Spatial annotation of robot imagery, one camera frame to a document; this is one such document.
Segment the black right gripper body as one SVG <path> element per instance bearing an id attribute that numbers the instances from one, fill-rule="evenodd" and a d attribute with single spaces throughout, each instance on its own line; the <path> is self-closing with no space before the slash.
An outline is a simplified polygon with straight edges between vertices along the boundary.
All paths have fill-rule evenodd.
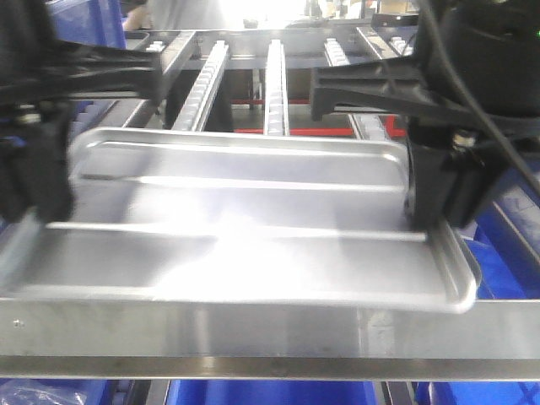
<path id="1" fill-rule="evenodd" d="M 478 130 L 408 122 L 409 222 L 426 230 L 444 219 L 457 228 L 470 224 L 493 200 L 506 163 Z"/>

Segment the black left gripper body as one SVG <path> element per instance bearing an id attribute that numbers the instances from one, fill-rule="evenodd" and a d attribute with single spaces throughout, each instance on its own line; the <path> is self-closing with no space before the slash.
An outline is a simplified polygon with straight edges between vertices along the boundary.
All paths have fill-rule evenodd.
<path id="1" fill-rule="evenodd" d="M 1 220 L 32 209 L 44 224 L 69 219 L 68 141 L 73 103 L 45 100 L 1 107 Z"/>

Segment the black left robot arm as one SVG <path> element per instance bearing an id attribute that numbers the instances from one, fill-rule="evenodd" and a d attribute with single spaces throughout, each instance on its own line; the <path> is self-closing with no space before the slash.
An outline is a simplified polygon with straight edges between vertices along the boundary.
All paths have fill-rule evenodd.
<path id="1" fill-rule="evenodd" d="M 68 219 L 75 100 L 159 100 L 159 55 L 65 41 L 42 1 L 1 3 L 1 219 Z"/>

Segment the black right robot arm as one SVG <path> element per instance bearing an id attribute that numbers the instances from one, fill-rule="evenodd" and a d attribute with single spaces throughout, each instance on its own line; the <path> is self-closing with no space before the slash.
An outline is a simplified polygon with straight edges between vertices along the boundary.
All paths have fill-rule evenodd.
<path id="1" fill-rule="evenodd" d="M 313 119 L 339 106 L 406 119 L 415 229 L 464 227 L 517 179 L 537 192 L 538 2 L 422 1 L 410 55 L 313 72 Z"/>

